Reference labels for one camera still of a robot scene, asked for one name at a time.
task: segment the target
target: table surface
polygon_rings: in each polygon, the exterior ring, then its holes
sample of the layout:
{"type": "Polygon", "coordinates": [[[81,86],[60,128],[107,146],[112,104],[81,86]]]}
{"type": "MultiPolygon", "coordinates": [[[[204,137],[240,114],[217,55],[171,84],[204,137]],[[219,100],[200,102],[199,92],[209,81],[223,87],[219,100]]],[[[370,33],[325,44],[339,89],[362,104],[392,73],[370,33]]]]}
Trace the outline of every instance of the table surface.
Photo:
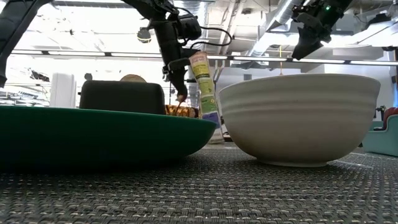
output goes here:
{"type": "Polygon", "coordinates": [[[0,174],[0,223],[398,223],[398,159],[268,166],[233,144],[118,174],[0,174]]]}

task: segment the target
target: teal chair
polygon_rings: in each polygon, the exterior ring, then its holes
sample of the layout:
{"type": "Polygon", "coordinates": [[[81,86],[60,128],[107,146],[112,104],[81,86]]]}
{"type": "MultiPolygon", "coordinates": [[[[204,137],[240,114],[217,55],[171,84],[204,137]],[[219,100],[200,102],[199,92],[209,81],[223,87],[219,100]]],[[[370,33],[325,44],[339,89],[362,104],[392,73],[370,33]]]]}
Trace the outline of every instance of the teal chair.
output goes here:
{"type": "Polygon", "coordinates": [[[377,127],[383,127],[383,122],[373,121],[362,142],[364,150],[398,157],[398,115],[388,117],[386,130],[374,131],[377,127]]]}

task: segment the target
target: ceiling light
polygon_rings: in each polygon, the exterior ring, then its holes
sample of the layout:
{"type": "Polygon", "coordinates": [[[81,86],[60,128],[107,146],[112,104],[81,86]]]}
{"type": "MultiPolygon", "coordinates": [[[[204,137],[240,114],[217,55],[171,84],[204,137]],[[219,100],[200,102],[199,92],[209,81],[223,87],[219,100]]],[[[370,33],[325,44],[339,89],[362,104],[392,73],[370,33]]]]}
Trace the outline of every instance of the ceiling light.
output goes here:
{"type": "Polygon", "coordinates": [[[257,62],[286,62],[287,58],[273,58],[273,57],[240,57],[235,56],[233,60],[240,61],[257,61],[257,62]]]}
{"type": "Polygon", "coordinates": [[[162,58],[161,54],[112,53],[113,57],[162,58]]]}
{"type": "Polygon", "coordinates": [[[293,59],[293,62],[308,62],[308,63],[344,63],[344,60],[328,60],[328,59],[309,59],[303,58],[301,60],[293,59]]]}
{"type": "Polygon", "coordinates": [[[352,65],[385,65],[398,66],[398,62],[378,62],[378,61],[351,61],[352,65]]]}
{"type": "Polygon", "coordinates": [[[39,50],[13,50],[12,54],[37,55],[37,54],[42,54],[42,52],[39,50]]]}
{"type": "Polygon", "coordinates": [[[220,55],[208,55],[208,59],[213,59],[213,60],[226,60],[228,57],[227,56],[220,56],[220,55]]]}
{"type": "Polygon", "coordinates": [[[68,52],[68,51],[49,51],[50,55],[78,55],[78,56],[105,56],[103,52],[68,52]]]}

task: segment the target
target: bowl rim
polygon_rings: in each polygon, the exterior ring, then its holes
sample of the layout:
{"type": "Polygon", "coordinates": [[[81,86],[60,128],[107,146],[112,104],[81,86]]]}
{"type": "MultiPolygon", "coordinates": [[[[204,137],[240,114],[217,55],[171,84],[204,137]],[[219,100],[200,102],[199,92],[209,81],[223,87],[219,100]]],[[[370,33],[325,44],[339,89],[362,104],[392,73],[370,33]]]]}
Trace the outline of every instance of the bowl rim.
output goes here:
{"type": "Polygon", "coordinates": [[[17,111],[16,113],[26,113],[29,114],[32,111],[35,112],[50,112],[53,114],[57,113],[65,113],[67,112],[72,116],[82,116],[81,114],[88,115],[100,115],[108,118],[110,116],[126,116],[126,117],[136,117],[136,118],[151,118],[151,119],[179,119],[179,120],[189,120],[190,122],[201,122],[214,124],[212,121],[208,121],[205,119],[197,119],[197,118],[188,118],[183,116],[171,116],[166,114],[150,114],[150,113],[138,113],[138,112],[128,112],[128,111],[110,111],[110,110],[95,110],[95,109],[82,109],[82,108],[57,108],[57,107],[36,107],[36,106],[0,106],[0,112],[2,111],[17,111]]]}
{"type": "Polygon", "coordinates": [[[364,75],[351,75],[351,74],[343,74],[343,73],[304,73],[304,74],[291,74],[291,75],[276,75],[273,77],[264,77],[264,78],[256,78],[253,80],[248,80],[248,81],[242,81],[242,82],[238,82],[238,83],[234,83],[231,84],[229,86],[226,86],[224,88],[222,88],[220,90],[220,93],[222,91],[224,91],[225,89],[232,87],[232,86],[236,86],[236,85],[240,85],[243,83],[250,83],[250,82],[259,82],[259,81],[263,81],[263,80],[270,80],[270,79],[277,79],[277,78],[291,78],[291,77],[320,77],[320,76],[328,76],[328,77],[355,77],[355,78],[362,78],[362,79],[367,79],[367,80],[372,80],[376,83],[379,84],[379,86],[381,86],[381,83],[379,80],[375,79],[375,78],[371,78],[371,77],[367,77],[364,75]]]}

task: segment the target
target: brown round object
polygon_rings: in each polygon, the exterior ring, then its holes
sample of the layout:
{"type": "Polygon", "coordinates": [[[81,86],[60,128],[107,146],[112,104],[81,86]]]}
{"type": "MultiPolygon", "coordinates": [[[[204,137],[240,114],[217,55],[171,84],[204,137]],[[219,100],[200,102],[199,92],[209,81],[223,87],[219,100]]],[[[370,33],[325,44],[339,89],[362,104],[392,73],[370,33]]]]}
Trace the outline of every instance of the brown round object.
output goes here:
{"type": "Polygon", "coordinates": [[[129,74],[129,75],[125,75],[120,81],[123,82],[146,82],[144,80],[144,78],[142,78],[139,75],[133,75],[133,74],[129,74]]]}

